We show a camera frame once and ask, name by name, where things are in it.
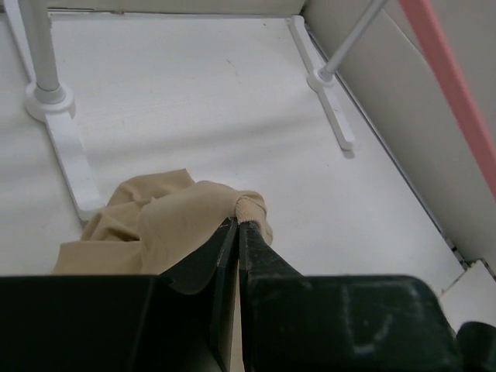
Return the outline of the beige t shirt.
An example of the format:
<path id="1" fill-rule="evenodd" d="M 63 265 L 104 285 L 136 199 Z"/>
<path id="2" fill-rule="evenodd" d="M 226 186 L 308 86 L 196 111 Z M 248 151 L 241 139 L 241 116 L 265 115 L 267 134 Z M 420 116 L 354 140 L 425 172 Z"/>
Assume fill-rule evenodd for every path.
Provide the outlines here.
<path id="1" fill-rule="evenodd" d="M 54 275 L 162 274 L 206 243 L 227 218 L 253 222 L 266 244 L 273 231 L 255 191 L 194 181 L 187 170 L 122 182 L 81 238 L 60 245 Z"/>

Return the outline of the pink clothes hanger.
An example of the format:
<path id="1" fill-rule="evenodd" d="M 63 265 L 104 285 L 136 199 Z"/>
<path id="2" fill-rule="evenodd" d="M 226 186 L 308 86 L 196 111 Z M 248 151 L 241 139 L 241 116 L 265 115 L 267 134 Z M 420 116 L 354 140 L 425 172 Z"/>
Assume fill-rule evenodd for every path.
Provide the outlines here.
<path id="1" fill-rule="evenodd" d="M 490 192 L 495 194 L 495 145 L 489 128 L 462 71 L 446 34 L 428 1 L 400 1 L 425 59 L 451 108 Z"/>

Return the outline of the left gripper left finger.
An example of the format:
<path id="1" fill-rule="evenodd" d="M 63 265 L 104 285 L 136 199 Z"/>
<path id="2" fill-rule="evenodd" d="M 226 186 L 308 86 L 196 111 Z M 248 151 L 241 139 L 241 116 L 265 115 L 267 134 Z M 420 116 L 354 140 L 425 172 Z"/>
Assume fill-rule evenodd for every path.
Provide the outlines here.
<path id="1" fill-rule="evenodd" d="M 169 371 L 230 370 L 237 275 L 237 221 L 227 218 L 193 253 L 160 275 L 173 320 Z"/>

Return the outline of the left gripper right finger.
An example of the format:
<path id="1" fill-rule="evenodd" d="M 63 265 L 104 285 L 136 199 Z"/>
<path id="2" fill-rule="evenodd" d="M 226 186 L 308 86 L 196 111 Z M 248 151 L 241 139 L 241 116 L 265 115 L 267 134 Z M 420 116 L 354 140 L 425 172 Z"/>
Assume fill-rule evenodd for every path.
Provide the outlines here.
<path id="1" fill-rule="evenodd" d="M 302 371 L 304 277 L 275 252 L 253 222 L 239 235 L 243 366 L 246 371 Z"/>

